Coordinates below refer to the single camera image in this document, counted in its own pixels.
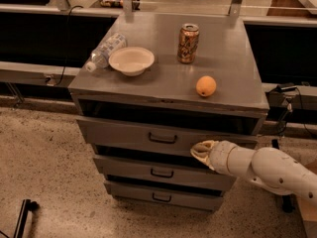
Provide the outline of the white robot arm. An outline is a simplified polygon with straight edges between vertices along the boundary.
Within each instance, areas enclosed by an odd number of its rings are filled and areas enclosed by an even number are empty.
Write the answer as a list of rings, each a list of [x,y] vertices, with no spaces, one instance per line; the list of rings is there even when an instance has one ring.
[[[274,194],[295,194],[317,205],[317,175],[279,149],[253,150],[207,140],[195,144],[190,154],[218,174],[244,179]]]

